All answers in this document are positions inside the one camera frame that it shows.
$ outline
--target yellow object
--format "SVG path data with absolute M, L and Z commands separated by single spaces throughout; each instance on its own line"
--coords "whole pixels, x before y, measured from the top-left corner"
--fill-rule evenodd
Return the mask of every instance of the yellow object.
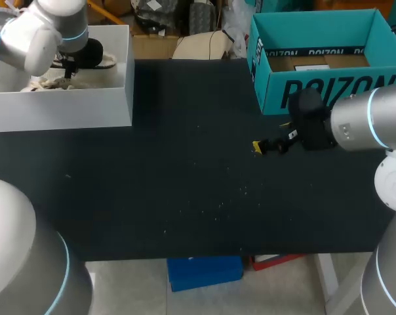
M 291 125 L 291 121 L 289 121 L 288 123 L 284 123 L 282 125 L 280 125 L 280 127 L 288 127 Z
M 20 8 L 23 5 L 23 0 L 14 0 L 13 6 L 15 8 Z M 5 0 L 0 0 L 0 7 L 8 8 L 9 6 L 5 3 Z
M 109 18 L 113 23 L 118 24 L 118 25 L 127 25 L 127 23 L 125 23 L 121 19 L 117 18 L 115 15 L 110 14 L 107 10 L 99 7 L 96 3 L 93 3 L 91 0 L 87 0 L 87 4 L 90 8 L 95 10 L 97 13 L 100 13 L 101 15 L 105 16 L 106 18 Z
M 253 144 L 253 147 L 255 148 L 255 152 L 262 154 L 261 148 L 259 147 L 259 142 L 260 141 L 254 141 L 254 142 L 252 142 L 252 144 Z

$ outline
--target tiled floor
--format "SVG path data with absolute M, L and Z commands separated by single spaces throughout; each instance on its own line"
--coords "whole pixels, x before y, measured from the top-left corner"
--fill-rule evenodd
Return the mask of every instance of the tiled floor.
M 357 254 L 334 255 L 338 279 Z M 165 259 L 88 262 L 95 273 L 92 315 L 323 315 L 324 302 L 313 257 L 259 272 L 238 282 L 173 293 Z M 360 315 L 355 303 L 347 315 Z

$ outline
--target white cardboard box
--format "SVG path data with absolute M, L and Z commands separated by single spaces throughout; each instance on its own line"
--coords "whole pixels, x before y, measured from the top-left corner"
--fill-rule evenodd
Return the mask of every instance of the white cardboard box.
M 20 92 L 30 76 L 0 62 L 0 132 L 132 125 L 134 55 L 129 26 L 89 26 L 89 37 L 116 57 L 114 87 Z

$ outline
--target blue box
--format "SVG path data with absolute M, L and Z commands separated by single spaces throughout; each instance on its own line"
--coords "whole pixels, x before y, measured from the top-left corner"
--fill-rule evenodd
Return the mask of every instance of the blue box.
M 267 56 L 363 54 L 370 66 L 273 72 Z M 247 62 L 264 115 L 288 114 L 288 96 L 314 87 L 339 98 L 396 83 L 396 36 L 378 10 L 255 14 Z
M 167 259 L 167 270 L 173 292 L 240 280 L 243 275 L 239 256 Z

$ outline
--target beige cloth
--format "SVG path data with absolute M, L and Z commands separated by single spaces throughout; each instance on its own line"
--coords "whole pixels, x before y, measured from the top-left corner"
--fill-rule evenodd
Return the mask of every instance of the beige cloth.
M 222 31 L 179 38 L 172 59 L 221 59 L 233 43 Z
M 116 57 L 104 52 L 103 60 L 98 65 L 98 69 L 78 69 L 71 79 L 64 78 L 65 69 L 50 68 L 38 80 L 33 80 L 22 91 L 36 91 L 60 89 L 101 89 L 114 86 L 114 79 L 117 75 Z

